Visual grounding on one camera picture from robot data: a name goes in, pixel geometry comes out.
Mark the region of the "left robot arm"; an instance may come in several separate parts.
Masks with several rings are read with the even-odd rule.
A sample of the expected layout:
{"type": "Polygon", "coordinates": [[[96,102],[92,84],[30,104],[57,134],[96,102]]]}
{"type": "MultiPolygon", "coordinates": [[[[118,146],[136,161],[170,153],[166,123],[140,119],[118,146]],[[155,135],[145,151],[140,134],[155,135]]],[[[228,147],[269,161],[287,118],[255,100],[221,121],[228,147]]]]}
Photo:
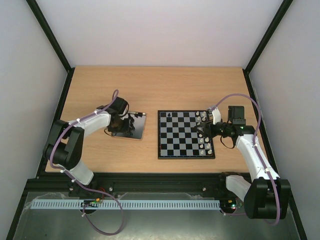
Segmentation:
{"type": "Polygon", "coordinates": [[[52,168],[59,169],[82,185],[89,185],[94,173],[81,160],[85,137],[105,128],[113,133],[128,132],[130,121],[123,118],[128,110],[128,102],[117,96],[110,104],[99,106],[87,116],[69,122],[55,121],[42,156],[52,168]]]}

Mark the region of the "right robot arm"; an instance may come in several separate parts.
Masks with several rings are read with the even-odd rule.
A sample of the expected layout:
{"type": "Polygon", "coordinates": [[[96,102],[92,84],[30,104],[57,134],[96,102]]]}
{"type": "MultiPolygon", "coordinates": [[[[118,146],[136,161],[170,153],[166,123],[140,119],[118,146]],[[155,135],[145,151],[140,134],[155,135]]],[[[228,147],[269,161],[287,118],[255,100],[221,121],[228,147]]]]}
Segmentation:
{"type": "Polygon", "coordinates": [[[195,129],[206,139],[231,138],[247,165],[251,181],[237,173],[228,173],[218,183],[218,191],[229,196],[234,193],[244,204],[250,219],[283,220],[287,215],[291,185],[280,178],[265,156],[252,125],[246,124],[245,108],[229,106],[227,121],[223,122],[218,108],[196,112],[199,123],[195,129]]]}

